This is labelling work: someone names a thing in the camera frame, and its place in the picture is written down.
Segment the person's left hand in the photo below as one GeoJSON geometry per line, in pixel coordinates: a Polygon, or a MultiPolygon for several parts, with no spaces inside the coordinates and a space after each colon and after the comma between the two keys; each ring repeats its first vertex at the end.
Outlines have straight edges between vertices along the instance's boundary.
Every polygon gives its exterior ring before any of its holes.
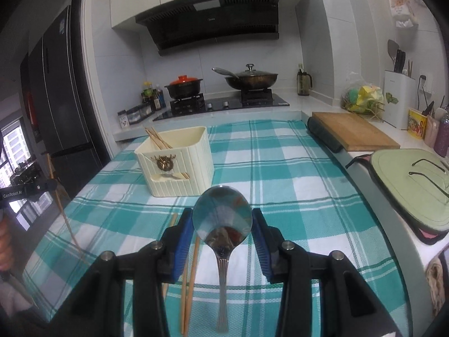
{"type": "Polygon", "coordinates": [[[0,225],[0,271],[9,271],[14,265],[14,262],[12,235],[9,229],[8,218],[4,216],[0,225]]]}

